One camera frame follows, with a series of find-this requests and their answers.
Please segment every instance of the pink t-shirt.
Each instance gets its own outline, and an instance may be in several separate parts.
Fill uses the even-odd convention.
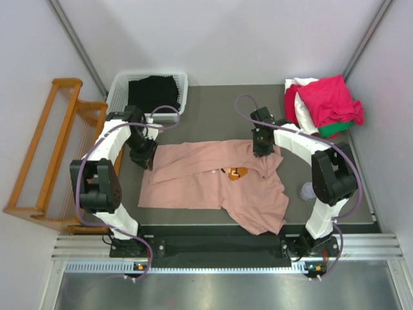
[[[278,233],[288,198],[275,153],[256,158],[251,140],[158,146],[152,172],[145,171],[139,207],[224,208],[252,234]]]

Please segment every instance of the white wall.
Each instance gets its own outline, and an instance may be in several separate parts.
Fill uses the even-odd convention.
[[[122,70],[172,70],[191,85],[340,74],[378,0],[60,0],[108,88]]]
[[[3,209],[53,78],[81,78],[82,98],[102,98],[45,0],[4,2],[0,29]],[[37,309],[56,235],[0,211],[0,309]]]
[[[413,2],[395,1],[348,86],[365,106],[353,136],[382,225],[398,236],[413,274]]]

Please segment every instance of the laundry basket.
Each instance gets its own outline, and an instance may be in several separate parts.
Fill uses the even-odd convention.
[[[124,71],[116,75],[106,103],[108,104],[108,112],[123,111],[128,105],[129,82],[139,81],[149,76],[172,76],[179,90],[178,103],[181,105],[179,115],[185,111],[186,96],[188,94],[188,74],[186,73],[149,73],[142,71]],[[155,123],[176,123],[178,116],[176,113],[156,113],[153,115]]]

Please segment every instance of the gray table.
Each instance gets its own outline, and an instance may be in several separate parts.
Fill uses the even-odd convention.
[[[159,144],[176,144],[214,140],[251,139],[253,124],[248,123],[234,110],[234,101],[240,94],[249,93],[260,107],[267,106],[276,119],[282,118],[283,85],[243,85],[190,87],[186,109],[176,129],[159,136]],[[254,106],[248,99],[242,99],[241,110],[250,114]],[[348,141],[342,133],[335,142]],[[123,204],[143,225],[193,225],[193,224],[236,224],[226,210],[149,209],[138,208],[143,170],[130,161],[129,149],[125,147],[119,180],[123,190]],[[312,212],[314,202],[304,202],[299,197],[301,186],[311,180],[310,167],[296,155],[282,151],[284,160],[278,174],[290,198],[285,220],[288,223],[305,223]],[[354,205],[357,193],[344,206],[346,212]],[[341,223],[372,223],[372,216],[366,199],[359,210]]]

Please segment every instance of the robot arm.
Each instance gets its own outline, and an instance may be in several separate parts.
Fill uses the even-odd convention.
[[[108,134],[114,127],[130,122],[146,122],[159,129],[123,126]],[[130,217],[121,202],[122,189],[114,169],[115,160],[123,144],[127,143],[131,148],[132,161],[144,169],[152,170],[157,148],[155,139],[160,129],[161,125],[153,124],[153,119],[145,118],[136,107],[126,107],[124,112],[111,112],[106,117],[102,133],[98,137],[98,140],[104,140],[87,159],[81,178],[81,208],[100,218],[105,224],[116,227],[112,229],[115,240],[131,239],[118,229],[133,236],[140,234],[138,222]],[[74,160],[70,164],[74,192],[81,162],[82,160]]]
[[[273,144],[289,150],[312,167],[312,184],[316,194],[316,202],[312,215],[305,224],[299,237],[298,250],[292,252],[298,256],[318,252],[332,235],[333,219],[357,189],[357,182],[351,168],[343,157],[330,146],[299,135],[300,130],[285,120],[276,121],[266,107],[251,113],[251,118],[281,128],[273,130],[266,126],[256,125],[253,132],[253,150],[257,157],[267,156],[273,152]],[[346,143],[338,143],[353,162],[350,147]]]

